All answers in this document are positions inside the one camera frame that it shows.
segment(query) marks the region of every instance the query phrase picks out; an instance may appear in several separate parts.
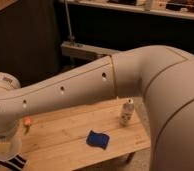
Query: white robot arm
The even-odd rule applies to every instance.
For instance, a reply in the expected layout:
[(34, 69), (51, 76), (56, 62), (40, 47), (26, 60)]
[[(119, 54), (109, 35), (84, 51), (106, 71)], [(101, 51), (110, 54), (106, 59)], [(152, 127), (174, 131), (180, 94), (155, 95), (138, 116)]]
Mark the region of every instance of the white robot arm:
[(0, 73), (0, 139), (19, 149), (13, 135), (26, 115), (134, 95), (149, 113), (150, 170), (194, 170), (194, 55), (167, 46), (120, 52), (25, 88)]

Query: plastic bottle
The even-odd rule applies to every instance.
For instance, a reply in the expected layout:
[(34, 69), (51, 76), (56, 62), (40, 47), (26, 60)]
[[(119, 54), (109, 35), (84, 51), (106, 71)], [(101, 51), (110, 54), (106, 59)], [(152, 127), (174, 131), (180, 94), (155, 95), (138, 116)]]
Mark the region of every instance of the plastic bottle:
[(122, 126), (128, 125), (133, 112), (134, 112), (133, 99), (129, 99), (126, 103), (122, 105), (122, 110), (120, 115), (120, 124)]

